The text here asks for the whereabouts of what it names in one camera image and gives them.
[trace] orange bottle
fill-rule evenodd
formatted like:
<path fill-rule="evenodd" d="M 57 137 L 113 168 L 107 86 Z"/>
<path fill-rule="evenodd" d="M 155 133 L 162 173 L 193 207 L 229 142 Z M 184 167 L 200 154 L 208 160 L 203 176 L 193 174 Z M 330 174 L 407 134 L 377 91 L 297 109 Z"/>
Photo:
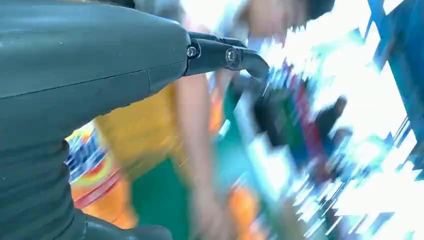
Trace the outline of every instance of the orange bottle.
<path fill-rule="evenodd" d="M 68 140 L 79 138 L 83 144 L 91 144 L 88 141 L 94 137 L 93 131 L 94 128 L 91 126 L 83 127 Z M 84 213 L 113 223 L 120 228 L 132 228 L 136 225 L 137 218 L 129 204 L 129 184 L 120 175 L 119 169 L 109 154 L 98 154 L 99 151 L 102 150 L 98 149 L 93 154 L 97 156 L 96 160 L 86 160 L 85 163 L 77 160 L 73 162 L 77 168 L 88 169 L 85 173 L 77 175 L 73 175 L 71 171 L 71 194 L 74 205 Z"/>
<path fill-rule="evenodd" d="M 259 201 L 248 187 L 236 184 L 230 191 L 228 204 L 239 240 L 266 239 L 260 228 L 254 225 L 259 214 Z"/>

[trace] gray plastic casing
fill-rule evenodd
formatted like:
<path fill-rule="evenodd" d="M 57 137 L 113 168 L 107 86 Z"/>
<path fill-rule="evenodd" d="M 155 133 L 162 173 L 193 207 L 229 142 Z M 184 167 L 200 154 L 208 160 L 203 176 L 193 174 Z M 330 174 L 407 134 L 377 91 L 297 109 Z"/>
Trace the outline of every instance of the gray plastic casing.
<path fill-rule="evenodd" d="M 157 93 L 185 72 L 189 44 L 178 23 L 134 9 L 0 1 L 0 151 Z"/>

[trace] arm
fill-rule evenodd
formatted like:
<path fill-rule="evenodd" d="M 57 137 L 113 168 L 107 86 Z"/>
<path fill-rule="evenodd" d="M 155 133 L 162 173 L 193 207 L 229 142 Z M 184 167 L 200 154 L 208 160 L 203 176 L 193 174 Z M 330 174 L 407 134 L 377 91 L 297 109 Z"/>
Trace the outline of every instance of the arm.
<path fill-rule="evenodd" d="M 187 16 L 182 25 L 190 31 L 209 32 Z M 182 77 L 175 83 L 178 126 L 193 169 L 192 184 L 195 189 L 213 185 L 211 138 L 209 134 L 211 101 L 206 74 Z"/>

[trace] person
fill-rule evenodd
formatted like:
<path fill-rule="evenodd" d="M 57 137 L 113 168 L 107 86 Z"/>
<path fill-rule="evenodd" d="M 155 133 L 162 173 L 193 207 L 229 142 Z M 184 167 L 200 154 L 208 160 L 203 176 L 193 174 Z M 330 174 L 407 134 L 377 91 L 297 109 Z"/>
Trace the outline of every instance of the person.
<path fill-rule="evenodd" d="M 288 29 L 318 18 L 334 5 L 334 0 L 106 2 L 178 21 L 188 31 L 243 41 L 248 36 L 274 36 L 282 42 Z M 229 71 L 217 72 L 216 84 L 212 87 L 205 74 L 182 77 L 150 98 L 116 109 L 95 120 L 106 144 L 130 176 L 145 173 L 160 159 L 175 157 L 176 169 L 187 173 L 185 179 L 192 189 L 198 230 L 210 240 L 234 238 L 231 220 L 213 183 L 214 161 L 209 128 L 211 103 L 222 102 L 223 92 L 231 77 Z"/>

